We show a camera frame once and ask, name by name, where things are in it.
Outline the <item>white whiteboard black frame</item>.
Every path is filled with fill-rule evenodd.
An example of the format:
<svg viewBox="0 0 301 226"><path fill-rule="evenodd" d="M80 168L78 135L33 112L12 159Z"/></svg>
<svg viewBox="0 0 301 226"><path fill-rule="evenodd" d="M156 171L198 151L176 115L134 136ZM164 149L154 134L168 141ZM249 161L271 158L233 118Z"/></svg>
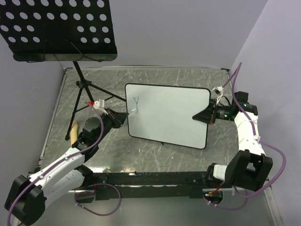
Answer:
<svg viewBox="0 0 301 226"><path fill-rule="evenodd" d="M207 88L128 83L125 85L131 137L205 149L208 125L192 119L211 98Z"/></svg>

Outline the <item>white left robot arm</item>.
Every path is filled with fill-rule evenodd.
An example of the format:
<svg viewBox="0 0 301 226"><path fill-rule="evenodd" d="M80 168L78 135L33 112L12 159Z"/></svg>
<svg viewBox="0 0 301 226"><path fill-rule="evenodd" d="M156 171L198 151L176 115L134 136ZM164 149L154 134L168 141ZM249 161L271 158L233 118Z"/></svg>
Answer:
<svg viewBox="0 0 301 226"><path fill-rule="evenodd" d="M99 143L111 129L124 124L127 116L128 113L110 108L104 114L97 113L96 117L86 120L78 139L61 157L29 177L17 177L5 202L7 225L11 224L11 217L15 217L22 225L31 226L51 203L68 191L96 189L97 178L84 163L98 151Z"/></svg>

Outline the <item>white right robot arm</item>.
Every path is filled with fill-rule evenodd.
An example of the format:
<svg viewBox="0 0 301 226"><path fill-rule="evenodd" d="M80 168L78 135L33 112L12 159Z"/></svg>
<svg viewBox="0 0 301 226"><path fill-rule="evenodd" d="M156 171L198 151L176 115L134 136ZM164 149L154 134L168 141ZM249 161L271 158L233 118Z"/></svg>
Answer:
<svg viewBox="0 0 301 226"><path fill-rule="evenodd" d="M217 119L233 121L237 127L238 152L228 165L211 164L205 181L209 187L217 187L224 181L256 192L267 179L273 160L266 156L258 142L257 107L248 103L248 93L239 91L234 95L231 105L218 105L216 99L211 99L205 110L192 117L208 125L213 125Z"/></svg>

